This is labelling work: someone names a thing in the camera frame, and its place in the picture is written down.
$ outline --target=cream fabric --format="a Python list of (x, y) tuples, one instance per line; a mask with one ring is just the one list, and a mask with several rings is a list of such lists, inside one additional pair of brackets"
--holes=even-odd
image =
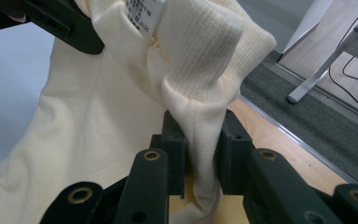
[(65, 187), (127, 175), (169, 109), (189, 142), (196, 200), (171, 223), (213, 223), (221, 191), (213, 153), (227, 105), (274, 48), (234, 0), (167, 0), (154, 36), (122, 1), (76, 0), (105, 44), (83, 54), (56, 40), (48, 84), (26, 135), (0, 163), (0, 223), (36, 223)]

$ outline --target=clothing label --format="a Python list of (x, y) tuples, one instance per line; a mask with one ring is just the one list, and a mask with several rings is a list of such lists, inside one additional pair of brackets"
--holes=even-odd
[(159, 23), (165, 0), (126, 0), (129, 19), (139, 30), (152, 35)]

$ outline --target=floor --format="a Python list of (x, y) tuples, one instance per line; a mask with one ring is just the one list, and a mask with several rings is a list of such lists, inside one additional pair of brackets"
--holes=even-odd
[[(351, 24), (358, 17), (358, 0), (335, 0), (327, 10), (316, 30), (298, 46), (285, 55), (280, 66), (299, 76), (311, 76), (330, 56)], [(333, 79), (347, 89), (358, 100), (358, 80), (342, 74), (351, 55), (343, 53), (332, 65)], [(358, 59), (353, 59), (345, 73), (358, 77)], [(358, 104), (338, 85), (326, 76), (319, 84), (319, 89), (334, 95), (344, 104), (358, 110)]]

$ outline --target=gray carpet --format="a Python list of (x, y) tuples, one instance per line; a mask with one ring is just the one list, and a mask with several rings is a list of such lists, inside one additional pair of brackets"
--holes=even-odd
[(295, 87), (259, 65), (241, 84), (241, 94), (358, 181), (358, 124), (310, 95), (288, 104), (285, 97)]

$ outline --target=wrinkled fabric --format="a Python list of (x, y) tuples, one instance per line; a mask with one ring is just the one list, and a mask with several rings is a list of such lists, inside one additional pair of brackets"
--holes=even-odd
[(87, 55), (56, 40), (27, 133), (0, 163), (0, 223), (36, 223), (67, 186), (104, 188), (129, 173), (169, 109), (189, 143), (196, 200), (170, 223), (212, 223), (221, 190), (213, 154), (226, 108), (274, 48), (234, 0), (167, 0), (144, 35), (117, 0), (76, 0), (105, 44)]

